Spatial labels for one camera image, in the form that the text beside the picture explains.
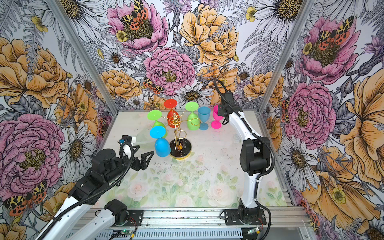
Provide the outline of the pink wine glass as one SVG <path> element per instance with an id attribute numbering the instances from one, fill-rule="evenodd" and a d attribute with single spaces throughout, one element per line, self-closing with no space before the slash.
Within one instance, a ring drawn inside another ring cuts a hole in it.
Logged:
<path id="1" fill-rule="evenodd" d="M 216 130 L 220 129 L 222 127 L 221 120 L 224 118 L 222 116 L 219 116 L 218 113 L 219 113 L 219 105 L 216 105 L 213 108 L 213 118 L 214 118 L 214 120 L 211 122 L 211 127 L 213 129 L 216 129 Z"/>

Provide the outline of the light blue wine glass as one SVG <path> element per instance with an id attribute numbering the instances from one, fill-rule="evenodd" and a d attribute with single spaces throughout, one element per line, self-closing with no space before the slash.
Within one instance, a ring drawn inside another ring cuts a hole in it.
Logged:
<path id="1" fill-rule="evenodd" d="M 209 128 L 207 121 L 209 120 L 211 115 L 211 109 L 208 107 L 200 107 L 198 109 L 198 116 L 201 121 L 200 123 L 200 130 L 205 131 Z"/>

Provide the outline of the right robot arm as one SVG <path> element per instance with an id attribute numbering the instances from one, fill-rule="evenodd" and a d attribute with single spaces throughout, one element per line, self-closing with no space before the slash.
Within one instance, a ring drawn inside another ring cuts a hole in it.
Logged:
<path id="1" fill-rule="evenodd" d="M 246 115 L 236 104 L 234 95 L 220 80 L 214 80 L 214 87 L 220 95 L 218 115 L 224 124 L 230 124 L 242 140 L 240 165 L 245 173 L 243 194 L 237 210 L 225 210 L 227 225 L 267 225 L 265 208 L 257 200 L 258 186 L 262 177 L 272 172 L 276 157 L 268 138 L 261 137 L 252 128 Z"/>

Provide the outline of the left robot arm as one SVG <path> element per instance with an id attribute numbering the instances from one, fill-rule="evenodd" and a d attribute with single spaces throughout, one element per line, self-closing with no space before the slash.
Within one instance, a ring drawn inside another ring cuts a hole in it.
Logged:
<path id="1" fill-rule="evenodd" d="M 140 146 L 135 146 L 135 142 L 135 137 L 123 135 L 118 141 L 118 156 L 113 149 L 100 150 L 92 158 L 92 165 L 85 176 L 76 182 L 61 208 L 37 239 L 63 240 L 103 194 L 120 185 L 129 170 L 146 170 L 155 152 L 146 152 L 137 158 L 135 153 Z"/>

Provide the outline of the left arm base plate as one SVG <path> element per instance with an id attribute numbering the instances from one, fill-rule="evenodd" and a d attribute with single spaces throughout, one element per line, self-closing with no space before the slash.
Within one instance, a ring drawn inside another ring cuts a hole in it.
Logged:
<path id="1" fill-rule="evenodd" d="M 140 227 L 144 219 L 143 210 L 125 210 L 117 215 L 117 227 Z"/>

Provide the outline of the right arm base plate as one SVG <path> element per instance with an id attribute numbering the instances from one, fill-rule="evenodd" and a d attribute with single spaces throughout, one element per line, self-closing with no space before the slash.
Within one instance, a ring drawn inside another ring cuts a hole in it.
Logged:
<path id="1" fill-rule="evenodd" d="M 224 220 L 227 226 L 266 226 L 267 220 L 264 210 L 253 208 L 246 210 L 225 209 Z"/>

